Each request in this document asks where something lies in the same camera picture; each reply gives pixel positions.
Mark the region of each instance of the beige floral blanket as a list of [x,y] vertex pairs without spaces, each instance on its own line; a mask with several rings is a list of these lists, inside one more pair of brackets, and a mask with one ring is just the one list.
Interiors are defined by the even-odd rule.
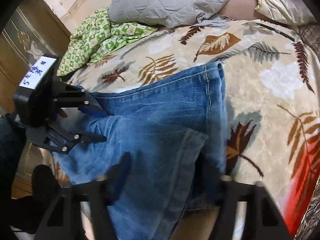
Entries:
[[[320,64],[294,31],[263,22],[292,41],[256,22],[231,21],[228,29],[162,29],[78,70],[69,83],[118,93],[221,60],[229,122],[227,173],[239,182],[262,180],[294,236],[320,173]],[[239,215],[235,239],[243,223]]]

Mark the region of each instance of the blue denim jeans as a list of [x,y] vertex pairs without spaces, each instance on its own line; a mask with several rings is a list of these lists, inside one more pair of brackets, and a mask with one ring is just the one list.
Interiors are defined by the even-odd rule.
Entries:
[[120,94],[92,93],[109,116],[78,114],[68,128],[103,134],[107,141],[79,144],[55,157],[73,183],[84,183],[129,152],[131,172],[119,200],[108,207],[116,234],[121,240],[166,240],[192,195],[199,153],[225,169],[224,94],[218,62]]

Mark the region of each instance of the mint green fabric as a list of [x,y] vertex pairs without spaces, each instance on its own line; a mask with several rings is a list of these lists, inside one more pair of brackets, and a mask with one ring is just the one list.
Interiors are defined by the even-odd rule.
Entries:
[[109,53],[157,31],[138,23],[112,23],[108,11],[108,7],[95,11],[70,36],[57,76],[65,76],[88,62],[98,62]]

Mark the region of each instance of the white label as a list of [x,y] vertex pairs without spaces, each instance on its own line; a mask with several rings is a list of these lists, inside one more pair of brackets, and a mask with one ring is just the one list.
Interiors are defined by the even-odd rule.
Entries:
[[20,87],[35,89],[49,68],[56,61],[52,57],[40,57],[20,82]]

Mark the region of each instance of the gray pillow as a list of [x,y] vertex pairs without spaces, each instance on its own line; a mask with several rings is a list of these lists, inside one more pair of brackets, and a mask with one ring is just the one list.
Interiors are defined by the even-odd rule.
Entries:
[[146,25],[227,27],[216,14],[229,0],[112,0],[112,22]]

